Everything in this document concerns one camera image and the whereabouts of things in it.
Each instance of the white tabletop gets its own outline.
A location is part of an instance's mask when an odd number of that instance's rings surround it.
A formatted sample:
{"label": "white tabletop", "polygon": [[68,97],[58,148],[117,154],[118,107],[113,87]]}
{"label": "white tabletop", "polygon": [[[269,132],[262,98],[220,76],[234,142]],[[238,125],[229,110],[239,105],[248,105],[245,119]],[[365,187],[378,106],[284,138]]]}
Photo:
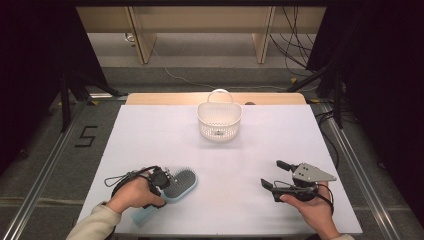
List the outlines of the white tabletop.
{"label": "white tabletop", "polygon": [[[151,237],[253,237],[313,233],[299,212],[275,203],[260,179],[293,183],[276,166],[309,163],[336,176],[330,154],[308,105],[242,106],[239,134],[228,143],[201,136],[197,106],[122,106],[80,219],[108,200],[105,178],[158,165],[192,168],[197,186],[180,201],[135,223],[140,209],[129,209],[116,233]],[[334,220],[342,233],[362,233],[340,182],[330,182]]]}

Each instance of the hand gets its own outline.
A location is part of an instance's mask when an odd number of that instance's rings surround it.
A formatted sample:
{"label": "hand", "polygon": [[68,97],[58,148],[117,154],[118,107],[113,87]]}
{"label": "hand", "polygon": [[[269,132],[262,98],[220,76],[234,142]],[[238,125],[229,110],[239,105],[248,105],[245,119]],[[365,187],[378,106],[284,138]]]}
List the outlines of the hand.
{"label": "hand", "polygon": [[123,185],[106,206],[117,213],[123,213],[129,207],[140,208],[149,204],[163,206],[165,203],[163,198],[150,192],[146,179],[136,177]]}
{"label": "hand", "polygon": [[[328,182],[320,182],[320,184],[328,186]],[[320,186],[318,192],[323,197],[330,199],[327,188]],[[311,201],[301,202],[294,196],[282,195],[280,199],[297,208],[305,222],[318,233],[321,239],[332,239],[340,236],[334,225],[331,208],[321,198],[316,197]]]}

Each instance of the white basket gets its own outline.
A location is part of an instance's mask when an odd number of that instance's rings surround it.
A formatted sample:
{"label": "white basket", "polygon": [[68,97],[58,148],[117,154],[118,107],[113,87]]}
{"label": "white basket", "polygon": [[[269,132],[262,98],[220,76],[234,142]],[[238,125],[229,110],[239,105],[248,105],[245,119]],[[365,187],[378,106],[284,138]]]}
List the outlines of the white basket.
{"label": "white basket", "polygon": [[[231,97],[231,102],[210,102],[209,98],[215,93],[226,93]],[[227,142],[233,139],[240,129],[242,108],[234,103],[233,96],[224,90],[212,91],[207,102],[197,107],[200,133],[214,142]]]}

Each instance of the sleeve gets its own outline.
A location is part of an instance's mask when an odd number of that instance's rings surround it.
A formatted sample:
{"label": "sleeve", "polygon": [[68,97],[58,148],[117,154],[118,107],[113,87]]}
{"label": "sleeve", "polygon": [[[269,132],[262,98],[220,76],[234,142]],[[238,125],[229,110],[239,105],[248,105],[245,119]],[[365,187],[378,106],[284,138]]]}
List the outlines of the sleeve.
{"label": "sleeve", "polygon": [[331,240],[355,240],[355,239],[348,234],[344,234],[344,235],[341,235],[340,237],[333,238]]}
{"label": "sleeve", "polygon": [[121,214],[104,205],[97,205],[91,215],[77,223],[69,233],[67,240],[104,240],[121,221]]}

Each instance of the basket handle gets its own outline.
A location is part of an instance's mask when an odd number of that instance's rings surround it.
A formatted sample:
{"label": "basket handle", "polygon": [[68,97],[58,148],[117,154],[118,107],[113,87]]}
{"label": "basket handle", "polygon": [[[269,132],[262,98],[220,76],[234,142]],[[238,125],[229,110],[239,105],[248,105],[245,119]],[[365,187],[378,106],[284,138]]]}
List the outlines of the basket handle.
{"label": "basket handle", "polygon": [[220,89],[215,89],[215,90],[213,90],[211,93],[209,93],[209,95],[208,95],[208,102],[209,102],[209,98],[213,95],[213,94],[215,94],[215,93],[226,93],[226,94],[228,94],[228,96],[230,96],[230,98],[231,98],[231,102],[233,103],[234,102],[234,100],[233,100],[233,96],[227,91],[227,90],[225,90],[225,89],[222,89],[222,88],[220,88]]}

